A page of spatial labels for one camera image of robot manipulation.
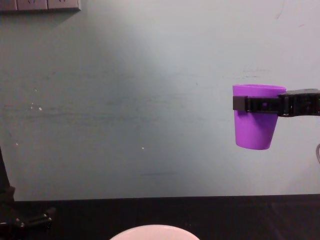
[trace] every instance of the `black stand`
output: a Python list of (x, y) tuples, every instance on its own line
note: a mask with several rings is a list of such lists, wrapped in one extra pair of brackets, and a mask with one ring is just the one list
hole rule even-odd
[(48, 209), (39, 216), (26, 218), (10, 207), (15, 201), (15, 188), (10, 186), (0, 149), (0, 240), (22, 240), (29, 230), (46, 230), (52, 225), (56, 210)]

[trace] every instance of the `electrical outlet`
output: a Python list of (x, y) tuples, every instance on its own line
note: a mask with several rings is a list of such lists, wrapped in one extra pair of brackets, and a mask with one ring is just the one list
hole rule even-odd
[(48, 9), (80, 10), (81, 0), (47, 0)]
[(0, 12), (11, 12), (17, 10), (17, 0), (0, 0)]
[(47, 10), (47, 0), (17, 0), (18, 11)]

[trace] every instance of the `plastic cup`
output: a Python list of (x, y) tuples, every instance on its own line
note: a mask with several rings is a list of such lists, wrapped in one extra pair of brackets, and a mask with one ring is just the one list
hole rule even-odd
[[(276, 97), (286, 92), (283, 86), (238, 84), (233, 85), (234, 96)], [(270, 148), (278, 120), (277, 114), (234, 111), (235, 143), (242, 148), (266, 150)]]

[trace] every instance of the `light blue wall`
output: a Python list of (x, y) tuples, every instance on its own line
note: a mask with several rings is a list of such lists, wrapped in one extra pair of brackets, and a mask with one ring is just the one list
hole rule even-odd
[(232, 85), (319, 88), (320, 2), (83, 0), (0, 16), (17, 200), (319, 193), (316, 117), (236, 147)]

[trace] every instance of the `black table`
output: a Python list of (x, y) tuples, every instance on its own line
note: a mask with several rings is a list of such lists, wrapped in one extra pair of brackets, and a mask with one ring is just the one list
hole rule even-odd
[(141, 225), (185, 229), (200, 240), (319, 240), (320, 195), (15, 202), (26, 216), (57, 208), (32, 240), (109, 240)]

